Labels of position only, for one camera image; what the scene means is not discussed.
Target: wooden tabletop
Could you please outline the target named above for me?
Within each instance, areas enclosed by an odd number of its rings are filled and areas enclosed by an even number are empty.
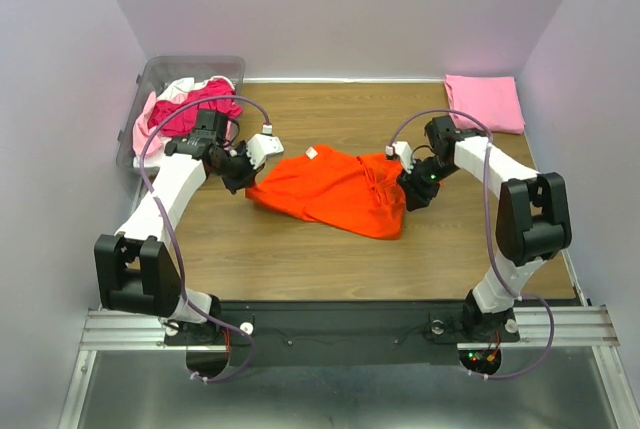
[[[243,92],[269,111],[284,157],[318,143],[353,155],[382,152],[406,117],[447,106],[442,84],[247,84]],[[414,121],[400,139],[424,144],[428,120]],[[248,138],[260,130],[261,115],[246,106],[240,124]],[[524,136],[497,134],[495,144],[533,166]],[[178,239],[189,287],[227,300],[464,298],[489,268],[482,185],[464,171],[446,179],[428,208],[407,213],[393,241],[269,211],[211,177],[187,207]],[[562,257],[526,289],[573,297]]]

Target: plastic bin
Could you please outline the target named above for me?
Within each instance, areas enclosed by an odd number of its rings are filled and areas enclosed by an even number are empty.
[[[227,77],[233,82],[236,93],[240,94],[244,79],[244,59],[236,56],[159,56],[147,62],[142,75],[137,79],[138,91],[127,125],[118,134],[120,147],[116,156],[117,166],[131,172],[138,171],[133,166],[133,125],[151,92],[156,91],[159,95],[169,84],[182,77],[193,77],[198,82],[213,76]],[[148,169],[147,172],[153,174],[154,170]]]

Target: orange cloth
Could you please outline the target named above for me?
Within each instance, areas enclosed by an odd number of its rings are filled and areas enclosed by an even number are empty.
[[[330,146],[317,155],[282,160],[256,186],[252,201],[305,221],[319,221],[363,236],[397,239],[402,234],[405,195],[396,182],[398,161],[384,154],[350,156]]]

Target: metal frame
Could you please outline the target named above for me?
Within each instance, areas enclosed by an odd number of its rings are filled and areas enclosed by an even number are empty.
[[[142,181],[136,190],[132,211],[142,195]],[[571,259],[563,251],[571,281],[582,306],[554,307],[554,347],[591,347],[616,424],[621,429],[640,428],[640,412],[617,350],[618,338],[606,307],[592,307],[582,292]],[[521,340],[504,347],[542,347],[549,335],[548,315],[543,308],[515,309]],[[186,350],[166,346],[165,330],[157,318],[116,311],[90,311],[80,341],[78,358],[60,418],[60,429],[75,429],[80,423],[91,374],[98,351]],[[458,344],[458,349],[475,349],[475,344]],[[190,346],[189,350],[224,351],[224,346]]]

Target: gray wall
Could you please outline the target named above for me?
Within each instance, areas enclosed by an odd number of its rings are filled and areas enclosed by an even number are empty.
[[[640,398],[640,0],[564,0],[518,80],[538,165],[562,173],[585,292]]]
[[[519,71],[561,0],[118,0],[147,55],[236,54],[252,77]]]
[[[116,0],[0,0],[0,427],[57,426],[144,56]]]

